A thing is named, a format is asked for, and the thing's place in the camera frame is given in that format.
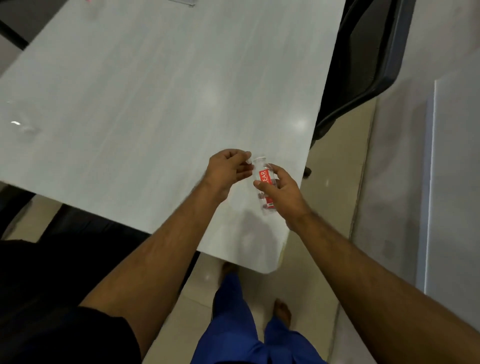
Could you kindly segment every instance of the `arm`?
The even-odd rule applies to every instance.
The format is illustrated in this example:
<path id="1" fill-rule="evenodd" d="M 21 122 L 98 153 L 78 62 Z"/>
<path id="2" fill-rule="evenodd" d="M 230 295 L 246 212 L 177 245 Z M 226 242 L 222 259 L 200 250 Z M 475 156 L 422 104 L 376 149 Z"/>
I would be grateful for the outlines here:
<path id="1" fill-rule="evenodd" d="M 175 303 L 180 284 L 218 205 L 231 186 L 252 175 L 250 152 L 224 150 L 210 158 L 192 193 L 80 303 L 130 324 L 142 357 Z"/>
<path id="2" fill-rule="evenodd" d="M 480 363 L 480 334 L 314 214 L 296 182 L 273 166 L 279 189 L 254 182 L 296 232 L 379 363 Z"/>

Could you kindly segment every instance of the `bare foot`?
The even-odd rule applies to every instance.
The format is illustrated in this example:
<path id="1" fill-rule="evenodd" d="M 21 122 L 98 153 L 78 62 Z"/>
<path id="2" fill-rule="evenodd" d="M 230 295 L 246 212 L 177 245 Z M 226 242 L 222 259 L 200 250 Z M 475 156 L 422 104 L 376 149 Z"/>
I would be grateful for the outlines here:
<path id="1" fill-rule="evenodd" d="M 230 262 L 223 263 L 222 272 L 220 273 L 220 279 L 218 285 L 220 286 L 223 282 L 223 279 L 228 273 L 238 273 L 239 266 Z"/>
<path id="2" fill-rule="evenodd" d="M 277 318 L 282 321 L 287 329 L 290 330 L 290 325 L 292 323 L 292 313 L 288 309 L 288 306 L 286 303 L 281 301 L 280 299 L 276 299 L 275 303 L 273 304 L 273 316 L 276 316 Z"/>

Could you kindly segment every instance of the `plastic water bottle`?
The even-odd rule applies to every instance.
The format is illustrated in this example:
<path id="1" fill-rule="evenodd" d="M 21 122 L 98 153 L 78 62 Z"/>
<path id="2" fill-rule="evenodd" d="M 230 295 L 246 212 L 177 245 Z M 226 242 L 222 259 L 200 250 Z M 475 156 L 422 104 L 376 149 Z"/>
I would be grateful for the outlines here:
<path id="1" fill-rule="evenodd" d="M 266 157 L 255 158 L 252 161 L 252 164 L 254 166 L 253 175 L 256 180 L 260 182 L 266 182 L 277 187 L 275 174 L 272 166 L 266 162 Z M 259 191 L 258 198 L 264 215 L 269 215 L 276 212 L 272 198 L 268 197 L 265 192 Z"/>

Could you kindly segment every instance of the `tiled floor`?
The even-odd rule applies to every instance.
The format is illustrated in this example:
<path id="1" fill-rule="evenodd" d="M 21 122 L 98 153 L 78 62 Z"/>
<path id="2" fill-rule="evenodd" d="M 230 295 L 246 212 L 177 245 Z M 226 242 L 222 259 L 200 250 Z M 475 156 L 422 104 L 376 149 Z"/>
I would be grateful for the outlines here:
<path id="1" fill-rule="evenodd" d="M 367 153 L 375 101 L 339 119 L 310 151 L 312 175 L 301 190 L 309 204 L 342 234 L 348 236 L 355 213 Z M 9 236 L 36 241 L 60 204 L 36 196 Z M 144 363 L 189 363 L 198 339 L 210 322 L 213 296 L 222 262 L 202 254 L 180 298 L 150 348 Z M 290 234 L 281 267 L 269 275 L 242 269 L 244 297 L 263 339 L 275 298 L 293 314 L 292 326 L 327 359 L 338 301 L 302 242 Z"/>

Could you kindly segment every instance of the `hand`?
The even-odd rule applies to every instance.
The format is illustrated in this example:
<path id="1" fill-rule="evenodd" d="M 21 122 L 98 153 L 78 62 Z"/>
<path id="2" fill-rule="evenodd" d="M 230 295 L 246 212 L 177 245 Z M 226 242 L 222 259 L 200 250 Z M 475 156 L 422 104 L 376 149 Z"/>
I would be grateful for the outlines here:
<path id="1" fill-rule="evenodd" d="M 252 154 L 240 149 L 225 149 L 210 157 L 202 183 L 213 189 L 219 203 L 225 201 L 232 185 L 252 175 Z"/>
<path id="2" fill-rule="evenodd" d="M 278 176 L 277 187 L 267 182 L 254 181 L 253 185 L 265 192 L 273 200 L 278 213 L 285 219 L 290 230 L 296 231 L 301 220 L 313 213 L 300 192 L 300 188 L 290 175 L 281 167 L 270 164 Z"/>

